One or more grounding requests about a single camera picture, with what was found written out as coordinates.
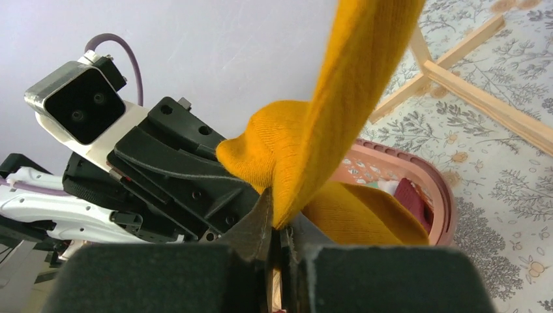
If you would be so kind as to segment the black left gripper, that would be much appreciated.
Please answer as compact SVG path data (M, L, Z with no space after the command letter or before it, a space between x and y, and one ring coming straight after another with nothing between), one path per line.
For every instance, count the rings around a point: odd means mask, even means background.
M222 136L170 97L114 146L111 176L72 154L65 192L108 210L108 221L151 243L214 239L254 207L258 193L218 162Z

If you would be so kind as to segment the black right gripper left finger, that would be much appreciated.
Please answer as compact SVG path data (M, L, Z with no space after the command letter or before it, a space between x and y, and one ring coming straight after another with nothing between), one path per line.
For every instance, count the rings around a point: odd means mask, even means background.
M270 312L273 208L265 190L219 239L90 245L62 267L45 312Z

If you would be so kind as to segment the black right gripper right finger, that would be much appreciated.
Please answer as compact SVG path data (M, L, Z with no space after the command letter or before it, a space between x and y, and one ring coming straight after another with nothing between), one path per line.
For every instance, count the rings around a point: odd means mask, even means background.
M493 312L483 280L455 248L339 245L299 216L283 241L288 312Z

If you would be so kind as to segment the pink laundry basket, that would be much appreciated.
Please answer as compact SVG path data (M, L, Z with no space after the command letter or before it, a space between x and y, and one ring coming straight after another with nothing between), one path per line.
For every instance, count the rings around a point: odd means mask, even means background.
M358 139L332 179L371 186L394 196L422 224L432 245L454 245L455 198L440 172L427 161Z

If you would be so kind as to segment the mustard yellow sock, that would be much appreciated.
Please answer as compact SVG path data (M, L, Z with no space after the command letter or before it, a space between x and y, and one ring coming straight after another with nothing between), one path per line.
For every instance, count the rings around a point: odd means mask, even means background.
M275 229L304 214L345 245L427 245L422 225L391 195L331 176L362 131L400 62L424 7L417 0L341 1L308 102L270 103L218 161L256 191L272 192Z

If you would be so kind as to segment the beige purple striped sock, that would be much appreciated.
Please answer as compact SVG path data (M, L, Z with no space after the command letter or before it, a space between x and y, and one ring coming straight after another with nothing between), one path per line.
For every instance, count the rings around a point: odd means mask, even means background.
M399 181L394 197L419 221L426 232L430 233L434 219L433 210L409 179L403 178Z

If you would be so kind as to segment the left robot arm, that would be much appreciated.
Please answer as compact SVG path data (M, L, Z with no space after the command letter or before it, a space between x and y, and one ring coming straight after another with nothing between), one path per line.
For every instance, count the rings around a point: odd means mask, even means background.
M258 200L218 162L221 141L185 99L166 97L108 147L106 170L74 153L56 176L13 153L1 165L1 243L67 260L86 243L214 241Z

